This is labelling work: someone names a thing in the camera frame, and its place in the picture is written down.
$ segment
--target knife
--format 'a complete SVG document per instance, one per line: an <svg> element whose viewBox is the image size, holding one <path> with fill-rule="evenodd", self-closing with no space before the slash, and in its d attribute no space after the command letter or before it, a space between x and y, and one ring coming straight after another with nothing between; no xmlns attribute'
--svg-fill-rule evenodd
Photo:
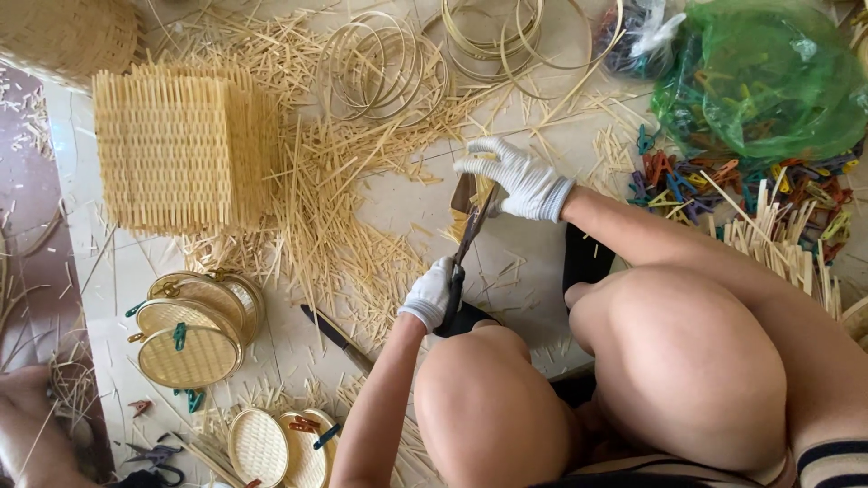
<svg viewBox="0 0 868 488"><path fill-rule="evenodd" d="M336 326L334 322L328 319L325 315L323 315L316 308L311 308L308 305L302 305L301 311L307 315L307 318L311 320L314 324L317 324L319 330L325 334L325 336L333 342L337 347L340 347L340 350L346 354L347 358L350 358L350 361L360 370L365 376L371 374L371 370L374 368L374 362L368 359L364 353L359 351L358 346L352 343L349 337L344 335L343 331L340 330L340 327Z"/></svg>

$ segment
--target plastic bag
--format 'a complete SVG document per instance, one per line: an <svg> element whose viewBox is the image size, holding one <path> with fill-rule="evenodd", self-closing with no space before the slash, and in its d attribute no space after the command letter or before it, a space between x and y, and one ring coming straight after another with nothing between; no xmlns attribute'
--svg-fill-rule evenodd
<svg viewBox="0 0 868 488"><path fill-rule="evenodd" d="M768 168L835 156L865 135L865 72L809 5L714 0L686 13L675 66L651 101L685 156L732 150Z"/></svg>
<svg viewBox="0 0 868 488"><path fill-rule="evenodd" d="M673 16L665 23L667 0L625 0L621 40L603 59L603 65L617 76L655 80L674 62L672 41L685 15ZM606 12L594 40L594 57L606 50L618 30L617 7Z"/></svg>

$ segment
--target white work glove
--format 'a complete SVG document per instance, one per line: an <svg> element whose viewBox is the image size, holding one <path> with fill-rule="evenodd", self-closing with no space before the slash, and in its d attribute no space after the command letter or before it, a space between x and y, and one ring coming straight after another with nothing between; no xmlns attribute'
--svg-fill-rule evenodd
<svg viewBox="0 0 868 488"><path fill-rule="evenodd" d="M575 180L560 176L554 168L500 137L483 137L467 146L471 154L455 162L459 173L487 176L500 183L510 197L492 202L493 214L505 212L534 221L560 221L561 208ZM494 153L496 160L473 157Z"/></svg>
<svg viewBox="0 0 868 488"><path fill-rule="evenodd" d="M408 312L416 315L431 333L443 324L446 304L449 302L449 279L452 276L452 256L440 258L431 266L428 273L413 283L407 294L404 306L398 313Z"/></svg>

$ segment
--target green plastic bag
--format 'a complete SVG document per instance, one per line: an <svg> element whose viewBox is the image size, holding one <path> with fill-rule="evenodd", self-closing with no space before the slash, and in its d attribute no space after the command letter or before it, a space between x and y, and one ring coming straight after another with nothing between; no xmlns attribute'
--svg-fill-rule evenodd
<svg viewBox="0 0 868 488"><path fill-rule="evenodd" d="M753 168L820 160L865 136L868 80L834 24L799 0L691 2L651 108L686 156Z"/></svg>

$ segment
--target small scissors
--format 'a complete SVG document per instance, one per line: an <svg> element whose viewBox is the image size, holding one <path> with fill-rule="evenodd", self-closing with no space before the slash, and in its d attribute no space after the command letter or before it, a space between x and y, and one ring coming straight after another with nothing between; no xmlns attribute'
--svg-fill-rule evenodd
<svg viewBox="0 0 868 488"><path fill-rule="evenodd" d="M434 334L440 335L443 331L448 331L458 314L458 308L461 306L461 294L464 291L464 268L461 266L461 261L467 251L470 250L470 244L479 234L479 229L482 228L486 217L488 217L489 205L492 197L497 193L497 188L491 189L488 198L482 207L474 207L470 211L470 217L467 219L467 226L464 228L464 237L461 239L461 244L458 246L458 252L453 257L452 276L450 280L449 301L446 303L446 315L443 318L443 324L434 329Z"/></svg>
<svg viewBox="0 0 868 488"><path fill-rule="evenodd" d="M146 449L144 447L140 447L138 445L132 445L127 443L128 446L132 447L134 451L138 452L139 455L133 458L129 458L124 463L131 463L134 461L150 461L151 467L148 469L149 472L152 472L160 479L160 482L165 486L169 486L170 488L173 486L178 486L184 482L184 472L179 470L176 467L167 465L166 462L177 454L184 450L183 447L169 447L167 445L155 445L154 449ZM164 470L168 472L173 472L178 476L178 481L174 483L169 483L166 478L159 473L157 470Z"/></svg>

